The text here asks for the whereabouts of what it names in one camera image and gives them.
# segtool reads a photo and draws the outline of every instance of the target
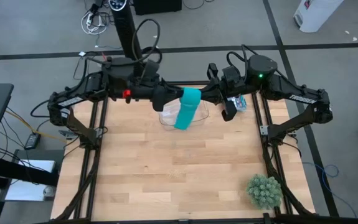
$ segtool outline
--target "green succulent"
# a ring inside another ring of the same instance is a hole
[[[259,209],[271,209],[281,204],[281,185],[274,177],[254,175],[249,180],[247,193],[251,198],[251,203]]]

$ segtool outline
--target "black box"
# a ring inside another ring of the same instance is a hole
[[[181,10],[181,0],[133,0],[136,15]]]

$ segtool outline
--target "teal cloth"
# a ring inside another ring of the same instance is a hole
[[[174,127],[180,130],[186,130],[190,126],[195,111],[201,102],[201,91],[194,88],[184,88],[180,102],[180,110]]]

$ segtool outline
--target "desk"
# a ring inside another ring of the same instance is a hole
[[[149,101],[127,105],[110,100],[92,220],[255,218],[263,212],[273,216],[272,210],[256,209],[244,193],[250,177],[266,174],[252,98],[245,99],[247,110],[230,122],[223,121],[219,106],[208,103],[205,123],[187,131],[164,130]],[[88,124],[91,110],[90,102],[80,103],[75,116]],[[289,119],[283,100],[271,101],[270,111],[274,123]],[[290,138],[285,142],[296,144]],[[313,212],[297,150],[280,146],[280,153],[288,187]],[[51,218],[75,195],[83,154],[77,149],[65,158]]]

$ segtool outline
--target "wooden table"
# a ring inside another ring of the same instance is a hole
[[[205,123],[187,131],[166,131],[149,101],[127,105],[110,100],[92,220],[257,218],[264,212],[273,216],[273,210],[255,208],[245,193],[253,175],[266,174],[251,95],[245,99],[247,110],[230,122],[223,121],[221,107],[208,103]],[[259,101],[264,116],[260,97]],[[289,119],[283,100],[269,105],[274,123]],[[91,110],[90,102],[80,103],[75,116],[88,124]],[[284,141],[296,144],[291,138]],[[297,150],[283,145],[280,153],[288,187],[314,212]],[[78,189],[83,154],[77,149],[64,160],[52,218],[60,215]]]

